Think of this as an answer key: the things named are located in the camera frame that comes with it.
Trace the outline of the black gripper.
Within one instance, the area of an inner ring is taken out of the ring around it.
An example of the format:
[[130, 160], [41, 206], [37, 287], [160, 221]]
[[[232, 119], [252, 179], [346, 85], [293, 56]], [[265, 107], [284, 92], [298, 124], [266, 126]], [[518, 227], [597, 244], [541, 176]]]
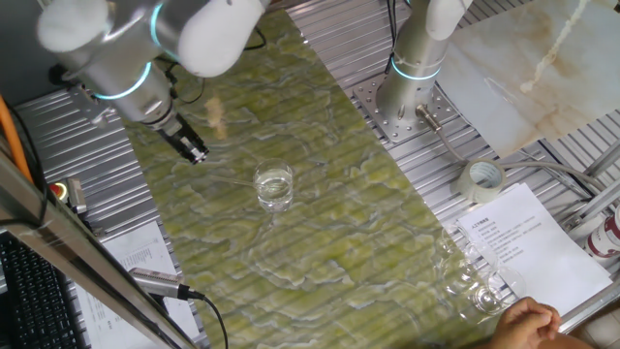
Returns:
[[206, 159], [208, 148], [181, 115], [170, 118], [157, 132], [176, 150], [183, 149], [183, 156], [192, 165]]

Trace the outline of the person's bare hand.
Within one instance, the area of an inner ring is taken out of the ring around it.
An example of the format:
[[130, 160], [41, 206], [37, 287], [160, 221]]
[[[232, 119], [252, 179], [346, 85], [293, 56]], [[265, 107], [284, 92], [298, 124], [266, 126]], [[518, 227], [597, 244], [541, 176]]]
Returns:
[[500, 317], [487, 347], [490, 349], [536, 349], [558, 334], [561, 317], [550, 305], [523, 298]]

